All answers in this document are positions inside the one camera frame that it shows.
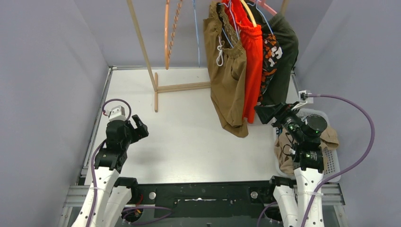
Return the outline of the beige shorts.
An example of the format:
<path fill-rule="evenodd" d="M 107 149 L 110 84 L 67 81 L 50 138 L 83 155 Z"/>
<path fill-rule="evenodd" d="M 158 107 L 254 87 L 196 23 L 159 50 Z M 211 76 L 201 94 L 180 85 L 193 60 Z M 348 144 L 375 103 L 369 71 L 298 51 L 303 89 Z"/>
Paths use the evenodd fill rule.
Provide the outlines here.
<path fill-rule="evenodd" d="M 285 129 L 282 129 L 281 134 L 274 143 L 274 154 L 278 160 L 279 169 L 289 176 L 294 176 L 293 160 L 289 151 L 293 147 L 293 144 L 295 144 L 292 140 L 292 136 Z M 340 145 L 337 131 L 331 126 L 328 126 L 320 135 L 320 141 L 320 147 L 323 150 L 324 173 L 326 174 L 329 171 L 329 159 L 326 155 L 326 151 L 332 152 Z"/>

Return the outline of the wooden clothes rack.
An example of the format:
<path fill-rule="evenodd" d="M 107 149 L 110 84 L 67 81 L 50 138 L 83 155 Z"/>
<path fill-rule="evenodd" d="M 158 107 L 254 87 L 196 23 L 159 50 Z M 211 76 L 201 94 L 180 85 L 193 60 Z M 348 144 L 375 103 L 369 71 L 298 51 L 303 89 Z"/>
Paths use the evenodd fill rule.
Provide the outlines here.
<path fill-rule="evenodd" d="M 174 45 L 175 32 L 177 30 L 177 23 L 179 20 L 181 8 L 183 5 L 183 0 L 179 0 L 177 3 L 177 9 L 174 15 L 174 22 L 172 24 L 172 32 L 169 36 L 169 10 L 170 10 L 170 0 L 165 0 L 165 19 L 164 19 L 164 50 L 163 56 L 165 60 L 165 69 L 168 70 L 170 66 L 170 59 L 172 48 Z M 280 7 L 280 12 L 285 14 L 288 8 L 289 0 L 282 0 L 282 4 Z M 131 15 L 131 19 L 137 34 L 137 38 L 139 41 L 139 45 L 143 54 L 143 58 L 146 64 L 146 68 L 148 70 L 148 74 L 151 80 L 152 88 L 154 91 L 154 112 L 158 112 L 158 94 L 159 93 L 169 93 L 169 92 L 178 92 L 178 91 L 189 91 L 189 90 L 198 90 L 198 89 L 207 89 L 211 88 L 210 82 L 197 82 L 197 83 L 186 83 L 186 84 L 176 84 L 176 85 L 168 85 L 168 86 L 159 86 L 158 84 L 158 73 L 153 73 L 151 63 L 148 57 L 148 53 L 146 50 L 146 46 L 144 43 L 144 39 L 140 30 L 139 21 L 135 12 L 134 4 L 132 0 L 127 0 L 128 9 Z"/>

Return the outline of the white plastic basket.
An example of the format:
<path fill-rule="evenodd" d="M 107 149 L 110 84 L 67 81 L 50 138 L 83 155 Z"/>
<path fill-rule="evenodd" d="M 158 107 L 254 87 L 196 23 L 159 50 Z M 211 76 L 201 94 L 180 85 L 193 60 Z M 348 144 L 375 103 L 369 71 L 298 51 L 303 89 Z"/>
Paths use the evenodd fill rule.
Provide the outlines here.
<path fill-rule="evenodd" d="M 303 108 L 303 109 L 299 110 L 299 112 L 297 113 L 297 116 L 299 118 L 301 118 L 302 120 L 304 120 L 307 116 L 312 115 L 312 114 L 320 115 L 321 117 L 323 117 L 326 120 L 327 125 L 330 126 L 330 121 L 329 121 L 328 115 L 326 113 L 324 113 L 323 111 Z M 337 150 L 336 149 L 328 150 L 327 148 L 325 148 L 323 150 L 323 154 L 328 159 L 326 162 L 327 170 L 324 171 L 324 178 L 330 177 L 330 176 L 336 174 L 337 172 L 340 172 L 340 165 L 339 165 L 339 161 L 338 161 Z M 279 176 L 287 177 L 292 180 L 296 179 L 294 175 L 288 175 L 280 170 L 278 160 L 276 160 L 276 162 L 275 162 L 275 168 L 276 168 Z"/>

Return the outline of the light blue wire hanger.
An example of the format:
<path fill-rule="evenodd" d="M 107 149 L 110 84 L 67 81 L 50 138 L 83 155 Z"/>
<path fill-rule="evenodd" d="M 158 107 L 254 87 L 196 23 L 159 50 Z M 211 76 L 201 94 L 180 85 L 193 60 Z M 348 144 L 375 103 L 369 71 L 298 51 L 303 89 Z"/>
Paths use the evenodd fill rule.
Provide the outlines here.
<path fill-rule="evenodd" d="M 192 0 L 192 8 L 194 13 L 194 24 L 195 24 L 195 34 L 197 41 L 197 52 L 198 52 L 198 67 L 201 67 L 201 50 L 200 50 L 200 36 L 198 29 L 198 21 L 197 21 L 197 12 L 196 12 L 196 0 Z"/>

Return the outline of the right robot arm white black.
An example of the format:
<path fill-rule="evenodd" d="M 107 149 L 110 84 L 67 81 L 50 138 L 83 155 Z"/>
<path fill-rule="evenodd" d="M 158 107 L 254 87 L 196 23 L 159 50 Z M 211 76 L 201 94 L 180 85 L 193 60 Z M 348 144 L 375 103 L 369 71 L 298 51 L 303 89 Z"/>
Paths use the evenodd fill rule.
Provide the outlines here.
<path fill-rule="evenodd" d="M 282 127 L 291 136 L 290 157 L 296 182 L 274 176 L 266 188 L 266 196 L 278 205 L 286 227 L 323 227 L 323 206 L 320 183 L 324 176 L 321 133 L 327 128 L 326 120 L 316 114 L 298 117 L 297 103 L 256 106 L 261 123 L 272 119 L 273 127 Z"/>

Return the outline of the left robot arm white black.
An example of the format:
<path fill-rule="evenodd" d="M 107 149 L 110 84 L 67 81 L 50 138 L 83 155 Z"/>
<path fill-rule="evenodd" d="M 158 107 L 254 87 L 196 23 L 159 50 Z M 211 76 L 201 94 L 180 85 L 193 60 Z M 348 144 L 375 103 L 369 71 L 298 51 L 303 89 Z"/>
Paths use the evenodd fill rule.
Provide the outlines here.
<path fill-rule="evenodd" d="M 131 144 L 149 135 L 148 127 L 135 114 L 130 120 L 110 120 L 106 138 L 90 163 L 92 182 L 74 227 L 113 227 L 128 202 L 140 199 L 136 178 L 121 177 Z"/>

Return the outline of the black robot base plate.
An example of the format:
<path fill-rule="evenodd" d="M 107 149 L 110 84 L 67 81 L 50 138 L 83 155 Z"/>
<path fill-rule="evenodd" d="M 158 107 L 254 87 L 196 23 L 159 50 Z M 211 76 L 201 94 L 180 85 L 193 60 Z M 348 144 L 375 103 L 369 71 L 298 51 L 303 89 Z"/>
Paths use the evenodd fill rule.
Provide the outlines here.
<path fill-rule="evenodd" d="M 140 199 L 128 202 L 121 218 L 140 225 L 144 209 L 130 205 L 155 205 L 154 218 L 230 218 L 259 216 L 282 222 L 270 194 L 270 180 L 214 183 L 138 184 Z"/>

